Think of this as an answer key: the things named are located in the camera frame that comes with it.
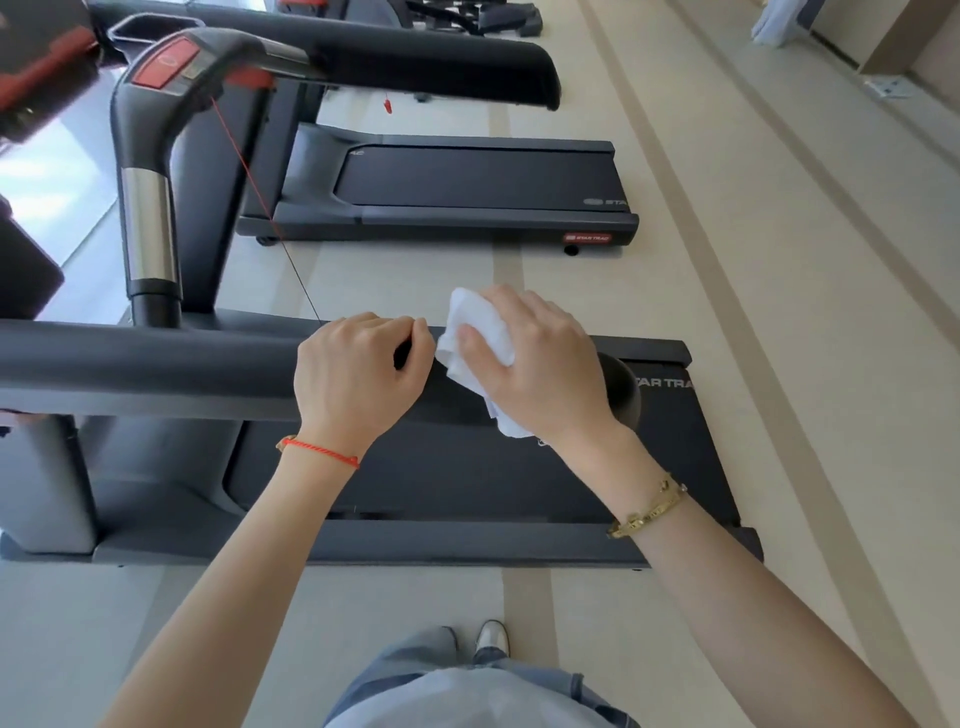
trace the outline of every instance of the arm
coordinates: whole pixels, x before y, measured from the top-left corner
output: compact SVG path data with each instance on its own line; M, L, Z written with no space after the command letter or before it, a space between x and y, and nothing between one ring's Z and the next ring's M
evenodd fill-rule
M607 406L596 351L580 325L537 294L485 293L510 330L512 367L469 327L460 346L484 388L549 443L620 521L646 513L663 468ZM698 645L759 728L916 722L870 669L690 497L634 540Z
M403 370L394 350L413 338ZM434 342L423 319L361 314L300 345L298 439L363 454L423 390ZM237 728L274 649L303 566L353 467L288 447L256 504L124 682L102 728Z

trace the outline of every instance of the hand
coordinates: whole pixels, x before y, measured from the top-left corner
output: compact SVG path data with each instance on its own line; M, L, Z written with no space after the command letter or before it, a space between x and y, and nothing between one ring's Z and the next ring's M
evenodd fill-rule
M394 351L407 339L406 365ZM331 321L297 349L298 439L343 455L363 455L420 396L436 350L424 319L361 313Z
M482 295L507 325L514 365L502 365L470 326L457 332L460 353L504 412L564 460L585 441L620 427L607 402L597 350L576 319L533 291L518 294L500 285Z

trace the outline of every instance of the treadmill belt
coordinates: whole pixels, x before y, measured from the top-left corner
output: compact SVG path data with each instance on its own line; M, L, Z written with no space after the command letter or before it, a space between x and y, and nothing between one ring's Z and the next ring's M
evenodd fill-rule
M607 152L371 145L349 153L334 194L363 206L630 211Z
M736 505L697 396L679 365L628 362L640 380L637 431L647 448L718 521ZM247 423L226 490L249 509L266 487L290 423ZM609 523L603 503L535 438L483 425L401 420L373 445L337 498L332 518L404 521Z

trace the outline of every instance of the light blue jeans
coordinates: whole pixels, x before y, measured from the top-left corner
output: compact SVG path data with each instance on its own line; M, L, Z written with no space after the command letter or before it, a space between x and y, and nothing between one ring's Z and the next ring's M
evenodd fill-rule
M584 685L582 674L570 674L561 669L533 667L511 660L497 647L484 647L464 664L457 653L457 637L449 627L433 627L418 632L402 642L392 644L381 652L370 666L349 684L333 706L324 725L357 703L369 697L413 682L427 672L445 667L464 669L505 669L528 683L539 685L576 700L605 718L616 728L639 728L636 721Z

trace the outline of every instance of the white sneaker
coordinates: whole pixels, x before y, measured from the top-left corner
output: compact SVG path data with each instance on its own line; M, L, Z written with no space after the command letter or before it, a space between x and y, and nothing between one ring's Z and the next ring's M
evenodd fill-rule
M507 636L507 628L503 623L496 619L488 619L480 627L480 634L477 635L477 644L473 649L473 654L482 650L484 647L496 647L507 657L510 657L510 638Z

